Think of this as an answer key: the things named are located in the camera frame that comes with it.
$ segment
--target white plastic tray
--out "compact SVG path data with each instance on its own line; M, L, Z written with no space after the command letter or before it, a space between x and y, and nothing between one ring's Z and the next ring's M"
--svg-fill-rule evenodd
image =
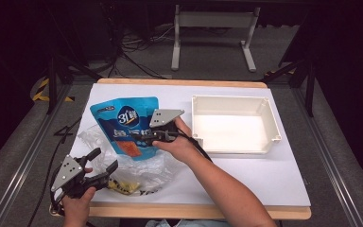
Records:
M282 139L267 97L193 96L192 105L193 137L211 157L258 157Z

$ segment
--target table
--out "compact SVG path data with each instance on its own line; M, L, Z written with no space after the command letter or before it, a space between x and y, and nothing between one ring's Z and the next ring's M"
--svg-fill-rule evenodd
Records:
M303 179L288 144L271 92L264 83L173 79L101 79L93 86L78 133L96 125L93 116L89 113L89 106L100 101L117 98L119 94L122 96L152 96L155 94L160 100L160 108L184 109L185 114L181 117L187 124L190 124L191 103L186 100L180 101L178 98L187 97L196 92L200 92L202 95L218 94L223 96L229 94L233 96L266 96L269 98L283 138L282 141L275 145L263 159L214 159L214 163L241 182L249 184L249 188L266 206L272 218L310 218L311 204L303 185ZM70 155L80 157L88 152L89 149L82 144L79 138L76 138ZM244 170L250 174L242 174L240 171L242 168L245 168ZM98 191L91 202L90 216L224 218L187 166L175 177L174 182L151 195L128 197L106 189Z

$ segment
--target gray carpet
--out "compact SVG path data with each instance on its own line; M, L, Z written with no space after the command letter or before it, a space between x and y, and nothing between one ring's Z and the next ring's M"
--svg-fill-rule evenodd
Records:
M180 70L177 72L170 69L173 49L171 40L166 39L145 50L136 50L128 55L134 61L173 79L254 80L260 79L269 70L277 69L277 64L296 31L297 27L287 26L258 27L255 30L251 53L257 66L256 73L248 71L239 47L239 41L244 40L247 32L244 29L232 29L223 35L202 29L184 30L181 35ZM116 68L117 70L112 70L112 78L122 77L120 74L127 77L145 75L124 59L116 62ZM109 73L110 69L101 75L107 77ZM322 161L319 144L314 139L306 115L301 109L302 103L297 99L297 93L304 94L305 86L300 90L292 90L284 83L286 79L288 77L282 77L268 86L274 95L299 169L308 182L306 188L312 203L312 217L300 221L284 220L283 226L363 226L363 223L355 225L350 221L350 216L342 205L344 202L338 196L336 187L331 182L331 175ZM6 215L0 218L1 226L27 225L40 197L49 160L60 141L60 138L53 134L64 126L70 126L80 117L91 84L92 82L86 77L76 78L67 94L74 96L76 100L63 102L60 105L17 197L8 204ZM0 151L0 200L33 143L45 118L46 110L47 102L37 101ZM312 120L316 122L363 221L363 171L347 145L318 84L314 97L314 116ZM60 145L54 167L72 147L77 127L71 132L73 135L67 137L65 143ZM45 194L32 226L61 226L62 218L49 215L48 206L49 199ZM118 226L119 222L117 218L91 218L90 221L98 227Z

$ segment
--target yellow and black tape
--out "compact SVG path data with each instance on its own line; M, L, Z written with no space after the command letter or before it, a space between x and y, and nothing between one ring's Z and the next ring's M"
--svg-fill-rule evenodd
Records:
M32 98L33 101L49 101L49 96L43 96L43 90L45 89L46 85L49 83L49 77L45 77L40 84L40 87L37 89L34 97ZM76 98L74 96L67 96L64 101L75 101Z

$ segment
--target crumpled plastic bag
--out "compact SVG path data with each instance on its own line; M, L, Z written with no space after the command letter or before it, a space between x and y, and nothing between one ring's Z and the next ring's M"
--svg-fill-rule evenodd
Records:
M92 165L98 173L116 159L119 167L110 176L109 189L129 196L144 196L161 190L171 183L183 166L169 152L158 150L152 158L134 161L124 154L117 154L98 125L83 131L78 137L90 150L101 148L101 154L93 159Z

